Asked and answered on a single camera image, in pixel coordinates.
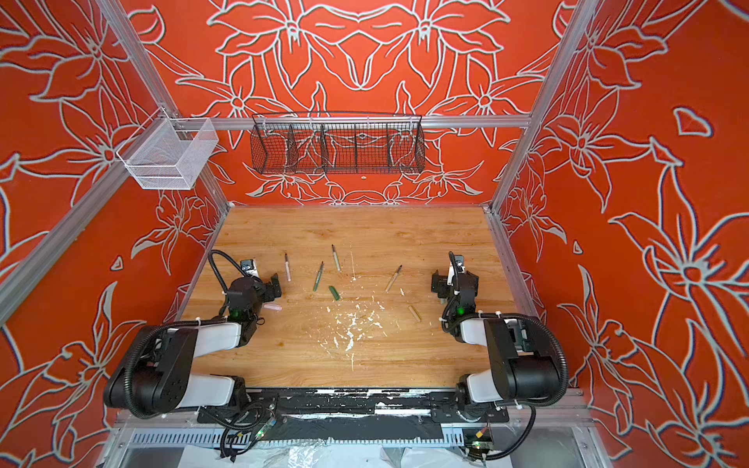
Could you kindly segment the tan pen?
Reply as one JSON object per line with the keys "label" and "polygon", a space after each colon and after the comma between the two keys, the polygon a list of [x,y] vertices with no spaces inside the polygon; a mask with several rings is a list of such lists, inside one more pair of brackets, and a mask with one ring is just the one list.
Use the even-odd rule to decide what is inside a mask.
{"label": "tan pen", "polygon": [[402,271],[402,268],[403,268],[403,265],[399,265],[398,268],[395,270],[395,272],[390,277],[390,279],[389,279],[389,281],[388,281],[388,283],[387,283],[387,285],[385,287],[385,292],[386,293],[389,293],[390,290],[393,288],[395,282],[397,281],[397,279],[398,279],[398,277],[399,277],[399,275],[400,275],[400,273]]}

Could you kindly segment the light green pen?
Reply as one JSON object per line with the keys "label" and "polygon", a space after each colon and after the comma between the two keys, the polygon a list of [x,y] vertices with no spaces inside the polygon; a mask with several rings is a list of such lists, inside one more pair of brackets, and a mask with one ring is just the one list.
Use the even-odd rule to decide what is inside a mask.
{"label": "light green pen", "polygon": [[333,255],[333,259],[335,263],[335,269],[337,269],[337,272],[341,272],[343,270],[341,269],[341,261],[339,260],[339,254],[337,253],[337,248],[335,247],[335,245],[331,245],[331,249],[332,249],[332,255]]}

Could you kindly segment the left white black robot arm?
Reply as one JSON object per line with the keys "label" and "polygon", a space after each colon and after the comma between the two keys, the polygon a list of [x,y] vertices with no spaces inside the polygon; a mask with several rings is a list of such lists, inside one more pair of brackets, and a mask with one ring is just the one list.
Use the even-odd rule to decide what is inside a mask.
{"label": "left white black robot arm", "polygon": [[249,404],[239,376],[197,374],[193,362],[249,343],[263,322],[261,310],[282,296],[277,275],[267,282],[254,275],[234,280],[218,316],[146,326],[109,378],[103,403],[140,419],[186,409],[233,409]]}

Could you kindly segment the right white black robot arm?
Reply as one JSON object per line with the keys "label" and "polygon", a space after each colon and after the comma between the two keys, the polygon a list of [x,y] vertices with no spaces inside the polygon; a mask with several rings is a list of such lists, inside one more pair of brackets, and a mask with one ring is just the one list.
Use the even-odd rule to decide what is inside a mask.
{"label": "right white black robot arm", "polygon": [[550,407],[568,391],[563,347],[540,319],[519,313],[482,312],[476,305],[479,277],[468,271],[431,276],[431,292],[444,302],[442,331],[456,341],[486,349],[489,368],[462,376],[456,406]]}

